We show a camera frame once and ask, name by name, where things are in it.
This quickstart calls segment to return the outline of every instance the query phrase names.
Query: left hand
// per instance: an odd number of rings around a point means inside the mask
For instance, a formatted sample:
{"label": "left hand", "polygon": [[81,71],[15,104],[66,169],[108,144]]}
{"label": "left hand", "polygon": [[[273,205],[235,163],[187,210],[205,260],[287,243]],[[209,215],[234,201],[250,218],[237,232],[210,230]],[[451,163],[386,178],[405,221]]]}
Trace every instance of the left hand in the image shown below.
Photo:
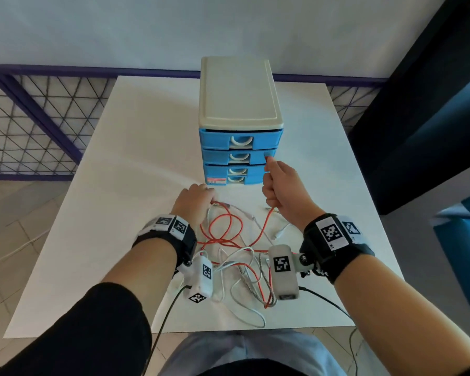
{"label": "left hand", "polygon": [[205,219],[205,214],[213,198],[214,189],[208,189],[205,183],[194,183],[189,189],[181,191],[174,202],[171,215],[181,216],[192,228],[195,228]]}

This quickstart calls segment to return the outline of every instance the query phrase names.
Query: wrist strap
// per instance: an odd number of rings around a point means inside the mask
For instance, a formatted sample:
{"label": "wrist strap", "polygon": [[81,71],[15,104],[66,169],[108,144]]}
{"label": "wrist strap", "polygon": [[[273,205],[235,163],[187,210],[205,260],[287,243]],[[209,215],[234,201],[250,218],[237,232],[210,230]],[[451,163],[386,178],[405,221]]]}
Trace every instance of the wrist strap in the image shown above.
{"label": "wrist strap", "polygon": [[347,216],[321,215],[306,226],[303,238],[300,252],[315,259],[332,284],[357,256],[374,256],[362,232]]}
{"label": "wrist strap", "polygon": [[191,265],[193,252],[197,246],[197,238],[193,228],[181,216],[158,215],[138,232],[132,247],[153,238],[167,240],[174,247],[177,254],[176,268],[181,264]]}

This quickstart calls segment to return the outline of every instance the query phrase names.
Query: hand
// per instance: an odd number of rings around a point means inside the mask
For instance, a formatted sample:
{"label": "hand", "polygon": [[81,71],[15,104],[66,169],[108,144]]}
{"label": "hand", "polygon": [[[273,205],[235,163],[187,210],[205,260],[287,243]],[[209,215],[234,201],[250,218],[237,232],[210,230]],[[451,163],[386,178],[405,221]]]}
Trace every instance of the hand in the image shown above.
{"label": "hand", "polygon": [[270,207],[276,207],[286,220],[301,232],[306,226],[326,212],[308,195],[296,170],[282,161],[267,157],[263,176],[263,195]]}
{"label": "hand", "polygon": [[189,189],[183,189],[179,193],[171,215],[180,216],[194,228],[204,220],[213,198],[214,189],[208,189],[205,183],[194,183]]}

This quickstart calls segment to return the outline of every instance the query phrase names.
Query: white table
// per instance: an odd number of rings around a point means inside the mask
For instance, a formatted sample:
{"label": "white table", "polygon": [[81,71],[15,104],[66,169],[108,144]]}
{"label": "white table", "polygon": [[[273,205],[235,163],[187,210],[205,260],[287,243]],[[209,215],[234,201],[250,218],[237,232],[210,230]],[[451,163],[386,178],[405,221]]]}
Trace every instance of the white table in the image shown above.
{"label": "white table", "polygon": [[[118,78],[5,337],[42,334],[129,250],[145,222],[169,212],[182,188],[203,182],[198,90],[197,79]],[[277,158],[298,170],[322,208],[356,219],[376,256],[401,275],[326,86],[277,83],[277,93],[285,122]],[[220,201],[263,222],[267,211],[261,185],[220,186],[216,192]],[[275,233],[283,221],[277,215],[271,219],[269,233]],[[280,242],[297,251],[301,235],[289,228]],[[264,239],[259,245],[269,246]],[[341,305],[326,279],[312,275],[299,282]],[[174,295],[170,287],[153,332]],[[230,297],[226,301],[234,305]],[[241,309],[237,312],[257,319]],[[352,324],[334,307],[304,292],[298,300],[281,301],[263,313],[267,328]],[[223,304],[194,305],[179,298],[164,332],[248,328]]]}

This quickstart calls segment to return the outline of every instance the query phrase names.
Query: light blue pants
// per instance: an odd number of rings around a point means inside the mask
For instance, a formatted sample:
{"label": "light blue pants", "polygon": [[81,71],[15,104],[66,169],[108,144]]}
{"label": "light blue pants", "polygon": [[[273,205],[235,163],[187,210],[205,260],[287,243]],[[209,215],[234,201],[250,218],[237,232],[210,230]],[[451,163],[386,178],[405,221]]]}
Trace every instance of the light blue pants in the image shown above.
{"label": "light blue pants", "polygon": [[308,376],[345,376],[315,336],[290,329],[193,333],[176,348],[159,376],[197,376],[244,359],[275,360]]}

